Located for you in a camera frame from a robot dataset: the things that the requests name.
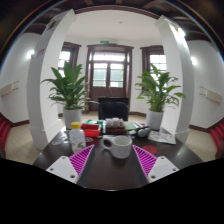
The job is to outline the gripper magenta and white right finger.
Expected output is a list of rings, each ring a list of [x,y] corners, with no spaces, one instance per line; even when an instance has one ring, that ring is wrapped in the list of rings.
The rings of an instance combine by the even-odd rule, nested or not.
[[[156,157],[136,145],[133,146],[133,149],[149,183],[178,171],[178,168],[165,156]]]

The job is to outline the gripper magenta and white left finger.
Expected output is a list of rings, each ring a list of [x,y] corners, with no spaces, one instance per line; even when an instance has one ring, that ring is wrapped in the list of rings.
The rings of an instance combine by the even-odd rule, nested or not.
[[[76,184],[85,168],[93,148],[94,144],[76,152],[70,157],[61,156],[47,168],[47,171]]]

